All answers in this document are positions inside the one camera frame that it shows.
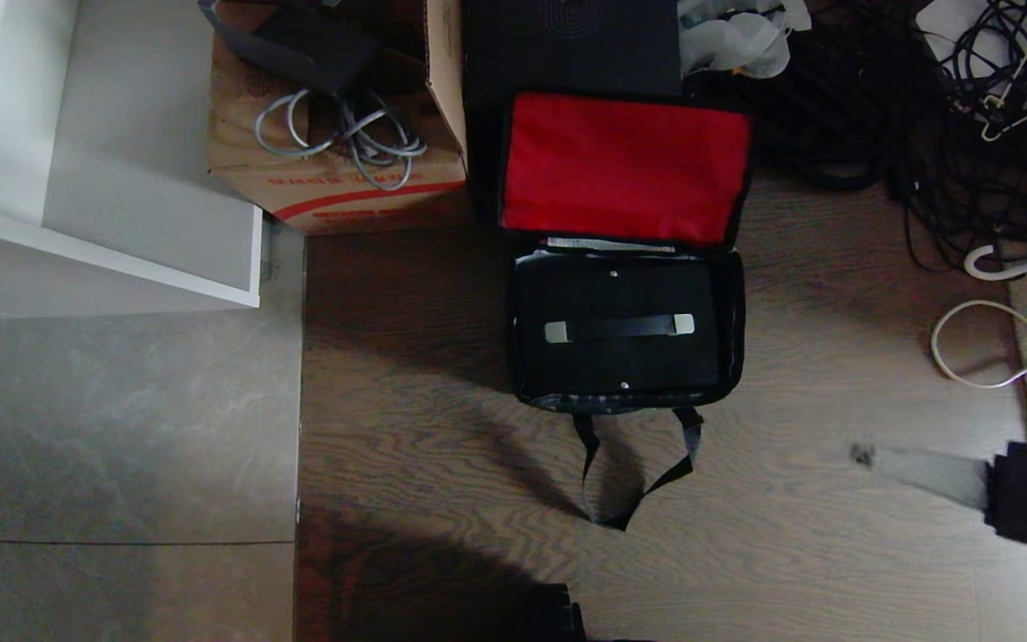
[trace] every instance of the bag strap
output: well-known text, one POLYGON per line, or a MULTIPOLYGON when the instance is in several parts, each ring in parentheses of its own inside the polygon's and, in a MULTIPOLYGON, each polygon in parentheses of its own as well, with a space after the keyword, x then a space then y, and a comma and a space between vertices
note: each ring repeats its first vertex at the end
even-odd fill
POLYGON ((632 520, 633 513, 637 512, 637 508, 640 507, 640 503, 644 501, 645 497, 648 497, 653 491, 663 487, 663 485, 674 483, 674 481, 692 473, 693 463, 696 460, 696 452, 699 451, 699 433, 701 426, 705 425, 705 418, 700 417, 699 412, 696 412, 696 409, 690 406, 677 408, 673 412, 676 414, 676 418, 680 419, 680 426, 684 430, 684 446, 688 451, 687 455, 684 455, 684 459, 680 459, 679 463, 674 464, 663 476, 660 476, 659 480, 656 480, 656 483, 653 483, 652 487, 649 487, 648 490, 640 488, 636 499, 633 499, 629 507, 624 508, 622 513, 614 517, 608 517, 605 520, 594 517, 594 511, 588 507, 588 499, 585 498, 585 479, 588 477, 588 468, 592 467, 592 462, 597 458, 597 450, 600 449, 600 438, 598 438, 597 431, 594 429, 592 415, 573 416, 573 427, 576 428, 577 436, 581 438, 581 443, 585 447, 585 464, 584 470, 581 473, 581 503, 584 505, 585 516, 593 524, 603 525, 603 527, 624 532, 624 529, 629 527, 629 520, 632 520))

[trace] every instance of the cardboard box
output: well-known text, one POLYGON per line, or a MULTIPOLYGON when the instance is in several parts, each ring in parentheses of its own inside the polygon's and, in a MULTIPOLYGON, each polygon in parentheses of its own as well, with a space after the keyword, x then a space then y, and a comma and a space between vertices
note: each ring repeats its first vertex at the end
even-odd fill
MULTIPOLYGON (((213 109, 208 119, 208 172, 245 198, 307 234, 378 232, 472 223, 465 196, 465 115, 462 107, 461 0, 427 0, 422 37, 427 63, 384 49, 371 72, 372 82, 428 144, 415 159, 406 186, 384 192, 368 184, 354 163, 338 151, 313 157, 277 157, 253 135, 256 117, 275 99, 299 86, 250 65, 216 37, 213 44, 213 109)), ((268 5, 221 3, 218 15, 252 30, 270 12, 268 5)), ((302 107, 296 124, 308 142, 321 141, 335 121, 329 98, 302 107)), ((264 124, 265 138, 295 147, 282 110, 264 124)), ((375 177, 398 179, 403 163, 375 177)))

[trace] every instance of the open bag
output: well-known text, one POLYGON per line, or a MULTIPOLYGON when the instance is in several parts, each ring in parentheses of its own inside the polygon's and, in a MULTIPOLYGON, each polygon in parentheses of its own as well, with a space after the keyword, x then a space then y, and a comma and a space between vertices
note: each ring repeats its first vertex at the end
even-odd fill
POLYGON ((687 455, 640 500, 692 471, 695 407, 739 382, 745 281, 734 252, 750 187, 746 113, 650 98, 521 92, 509 110, 500 224, 530 233, 510 271, 509 366, 531 406, 595 415, 672 408, 687 455))

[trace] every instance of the red flap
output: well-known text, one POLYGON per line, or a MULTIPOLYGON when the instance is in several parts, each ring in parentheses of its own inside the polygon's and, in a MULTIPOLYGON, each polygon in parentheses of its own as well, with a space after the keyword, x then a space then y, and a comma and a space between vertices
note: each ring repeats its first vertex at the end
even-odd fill
POLYGON ((747 114, 519 93, 502 223, 607 239, 730 244, 747 193, 747 114))

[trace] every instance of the white furniture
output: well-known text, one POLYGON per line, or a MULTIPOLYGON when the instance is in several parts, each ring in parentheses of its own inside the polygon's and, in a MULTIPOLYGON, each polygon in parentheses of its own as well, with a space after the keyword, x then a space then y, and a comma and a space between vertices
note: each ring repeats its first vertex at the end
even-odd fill
POLYGON ((261 212, 208 178, 186 0, 0 0, 0 317, 260 305, 261 212))

